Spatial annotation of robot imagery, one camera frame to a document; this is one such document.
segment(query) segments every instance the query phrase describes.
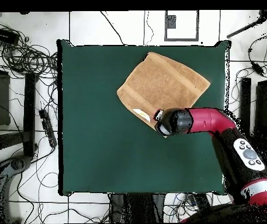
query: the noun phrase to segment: green table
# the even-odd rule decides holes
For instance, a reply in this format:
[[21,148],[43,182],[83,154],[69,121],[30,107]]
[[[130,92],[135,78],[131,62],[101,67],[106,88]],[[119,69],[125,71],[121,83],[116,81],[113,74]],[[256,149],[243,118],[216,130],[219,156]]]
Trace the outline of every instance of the green table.
[[61,189],[65,193],[223,192],[221,170],[209,134],[165,139],[129,112],[116,91],[153,51],[187,65],[211,82],[195,107],[222,109],[229,41],[215,47],[72,47],[64,40],[60,44]]

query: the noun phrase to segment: black cable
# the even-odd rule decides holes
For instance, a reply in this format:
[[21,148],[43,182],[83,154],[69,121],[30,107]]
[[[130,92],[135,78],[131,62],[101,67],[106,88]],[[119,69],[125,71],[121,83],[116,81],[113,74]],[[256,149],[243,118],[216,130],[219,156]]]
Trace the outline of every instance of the black cable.
[[17,150],[11,155],[11,157],[13,157],[13,155],[14,155],[16,152],[18,152],[19,150],[21,150],[21,149],[23,149],[23,147],[21,147],[20,149],[17,149]]
[[29,202],[29,203],[32,205],[32,207],[33,207],[33,208],[32,208],[32,211],[30,212],[30,214],[28,215],[28,217],[26,218],[26,220],[25,220],[25,222],[24,222],[24,224],[26,224],[27,220],[29,219],[29,217],[30,217],[31,214],[33,213],[34,205],[33,205],[33,203],[32,203],[31,201],[29,201],[27,198],[25,198],[24,196],[22,196],[21,193],[19,192],[19,186],[20,186],[20,183],[21,183],[21,180],[22,180],[22,174],[23,174],[23,172],[21,173],[21,177],[20,177],[19,183],[18,183],[18,185],[17,185],[17,193],[19,194],[19,196],[20,196],[21,198],[23,198],[25,201]]
[[82,217],[84,217],[84,218],[87,218],[88,220],[87,220],[86,222],[84,222],[84,223],[88,223],[89,221],[92,221],[93,223],[99,223],[99,222],[94,222],[93,219],[99,219],[99,221],[101,221],[101,219],[100,219],[99,217],[93,217],[93,218],[90,218],[90,217],[88,217],[88,216],[85,216],[85,215],[79,213],[76,209],[66,209],[65,211],[62,211],[62,212],[59,212],[59,213],[50,213],[50,214],[48,214],[48,215],[44,218],[44,220],[42,221],[42,224],[44,224],[45,220],[46,220],[49,216],[51,216],[51,215],[60,215],[60,214],[63,214],[63,213],[65,213],[65,212],[67,212],[67,211],[74,211],[74,212],[77,213],[78,215],[80,215],[80,216],[82,216]]
[[148,15],[147,15],[147,26],[151,29],[151,31],[152,31],[152,36],[151,36],[151,40],[149,40],[146,44],[145,44],[145,46],[149,43],[149,42],[151,42],[152,41],[152,38],[153,38],[153,36],[154,36],[154,31],[153,31],[153,29],[152,29],[152,27],[150,27],[150,25],[149,25],[149,23],[148,23],[148,18],[149,18],[149,12],[150,11],[148,11]]
[[[263,69],[262,69],[262,67],[261,67],[258,63],[254,63],[254,62],[252,61],[252,59],[251,59],[251,56],[250,56],[250,52],[252,51],[252,46],[253,46],[253,44],[256,43],[257,41],[262,40],[262,39],[265,39],[265,38],[267,38],[267,35],[262,36],[262,37],[260,37],[260,38],[258,38],[258,39],[256,39],[256,40],[254,40],[254,41],[252,42],[252,44],[250,45],[250,47],[249,47],[249,49],[248,49],[248,59],[250,60],[250,62],[251,62],[251,64],[252,64],[252,68],[253,68],[253,70],[254,70],[256,73],[258,73],[259,75],[261,75],[261,76],[267,78],[267,76],[264,75],[264,74],[267,73],[267,69],[266,69],[267,65],[265,65],[266,72],[264,72]],[[266,46],[266,53],[265,53],[265,56],[264,56],[264,61],[265,61],[265,58],[266,58],[266,54],[267,54],[267,46]]]
[[123,46],[125,46],[125,44],[123,43],[121,36],[119,35],[119,33],[117,32],[117,30],[113,27],[113,25],[111,24],[111,22],[109,21],[109,19],[106,17],[106,15],[103,14],[102,11],[100,11],[100,13],[105,17],[105,19],[108,21],[108,23],[110,24],[110,26],[112,27],[112,29],[116,32],[116,34],[119,36],[120,41],[122,42]]

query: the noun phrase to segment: brown towel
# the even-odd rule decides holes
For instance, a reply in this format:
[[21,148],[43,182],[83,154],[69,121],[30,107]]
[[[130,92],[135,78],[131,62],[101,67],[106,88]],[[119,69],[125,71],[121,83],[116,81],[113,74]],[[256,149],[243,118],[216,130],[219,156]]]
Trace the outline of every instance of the brown towel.
[[117,90],[121,102],[154,129],[158,109],[192,107],[210,86],[184,64],[149,52]]

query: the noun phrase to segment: tile floor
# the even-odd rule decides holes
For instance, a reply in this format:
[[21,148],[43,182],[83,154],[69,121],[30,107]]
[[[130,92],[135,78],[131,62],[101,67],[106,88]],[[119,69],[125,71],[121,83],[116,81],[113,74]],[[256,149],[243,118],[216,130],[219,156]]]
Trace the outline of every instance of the tile floor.
[[[184,12],[172,11],[173,15],[184,15]],[[148,11],[129,11],[129,12],[107,12],[105,13],[115,29],[119,32],[123,42],[129,45],[142,46],[148,44],[152,46],[189,46],[189,45],[204,45],[213,46],[219,40],[226,40],[226,36],[251,23],[258,18],[258,10],[200,10],[199,23],[199,41],[198,42],[170,42],[164,41],[164,15],[165,12],[161,10]],[[21,31],[28,36],[30,45],[40,45],[46,47],[52,55],[57,51],[56,40],[67,39],[73,45],[99,44],[99,45],[119,45],[121,44],[119,37],[113,31],[107,20],[100,12],[30,12],[27,15],[20,13],[1,13],[0,23],[9,26],[15,30]],[[250,66],[247,50],[251,43],[267,34],[267,21],[262,25],[251,28],[241,34],[238,34],[230,40],[232,41],[230,51],[230,84],[235,83],[236,73],[244,68]],[[262,66],[263,61],[267,63],[266,53],[267,38],[256,42],[252,48],[251,59],[260,61]],[[37,50],[48,52],[47,50],[36,46]],[[255,93],[255,86],[258,81],[263,81],[263,78],[255,73],[250,74],[252,78],[252,92]],[[45,79],[46,84],[51,83],[51,79]],[[46,104],[49,96],[47,87],[41,81],[37,83],[37,90],[41,94],[36,95],[36,107],[39,109],[40,104]],[[24,91],[24,80],[11,79],[10,98],[19,99],[22,103],[24,97],[18,93]],[[237,91],[232,92],[234,97],[237,97]],[[57,100],[57,95],[54,93],[53,97]],[[238,108],[238,102],[230,105],[230,110],[233,111]],[[17,100],[10,102],[10,111],[13,114],[17,125],[22,129],[23,126],[23,107]],[[50,118],[53,123],[53,128],[57,131],[57,119],[53,109],[50,109]],[[0,135],[16,131],[16,126],[12,122],[10,126],[0,127]],[[39,117],[36,117],[36,142],[40,141],[39,157],[49,153],[50,147],[47,138],[44,137],[44,132],[41,127]],[[0,151],[0,161],[10,156],[14,151],[21,148],[21,145]],[[48,214],[55,214],[63,212],[59,215],[50,215],[45,219],[45,223],[84,223],[87,221],[85,216],[103,217],[108,210],[108,198],[106,194],[90,194],[90,193],[75,193],[72,196],[61,197],[57,192],[57,174],[58,173],[58,150],[49,156],[33,164],[23,174],[21,182],[20,193],[33,201],[34,211],[28,219],[27,223],[41,223],[37,217],[39,209],[42,210],[42,219]],[[39,180],[43,180],[43,184],[47,187],[40,186]],[[21,216],[24,220],[27,218],[32,206],[21,199],[16,192],[16,186],[20,180],[20,176],[13,179],[10,188],[10,210],[14,217]],[[176,199],[175,193],[169,193],[165,199],[165,205],[179,204],[183,194],[178,194]],[[228,196],[211,195],[213,197],[213,205],[229,202]],[[165,206],[165,213],[170,214],[171,206]],[[176,222],[177,219],[169,219],[164,216],[165,222]]]

